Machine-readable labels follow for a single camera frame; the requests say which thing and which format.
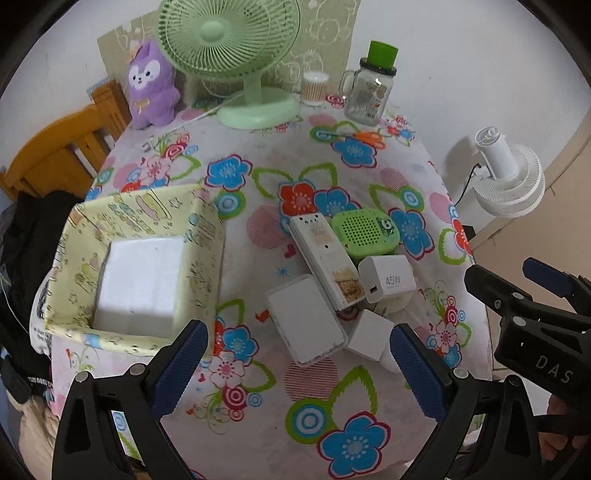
table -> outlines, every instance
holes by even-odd
[[[395,320],[410,323],[451,367],[490,379],[485,308],[463,285],[473,258],[428,152],[396,110],[370,129],[348,121],[330,96],[265,131],[233,131],[215,116],[185,124],[204,108],[181,112],[166,129],[127,130],[87,198],[195,184],[194,195],[225,221],[214,357],[163,419],[171,440],[196,476],[211,480],[350,478],[415,458],[434,423],[402,375],[348,351],[297,367],[265,293],[308,272],[286,230],[289,216],[381,209],[400,230],[399,253],[420,288]],[[355,314],[342,315],[346,329]],[[79,371],[119,375],[148,360],[54,338],[54,409]],[[115,423],[137,455],[125,418],[115,414]]]

blue gripper pad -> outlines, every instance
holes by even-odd
[[[523,276],[559,298],[573,293],[568,275],[535,258],[528,258],[523,262]]]
[[[394,327],[390,334],[390,350],[424,415],[441,423],[447,413],[444,387],[415,342],[399,326]]]
[[[154,385],[152,414],[160,419],[174,411],[207,350],[207,326],[200,322],[179,347]]]

cotton swab container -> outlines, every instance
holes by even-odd
[[[305,72],[301,86],[301,102],[308,106],[321,106],[326,97],[330,76],[324,72]]]

human hand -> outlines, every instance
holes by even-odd
[[[552,395],[548,402],[548,415],[564,415],[568,410],[566,403],[558,397]],[[566,435],[559,435],[557,433],[540,433],[540,449],[542,457],[546,460],[554,460],[559,450],[564,449],[569,442]],[[577,450],[584,447],[589,440],[589,437],[575,437],[573,439],[573,447]]]

purple plush toy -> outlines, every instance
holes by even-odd
[[[174,120],[181,95],[174,87],[174,67],[155,40],[142,44],[129,65],[129,109],[132,125],[162,127]]]

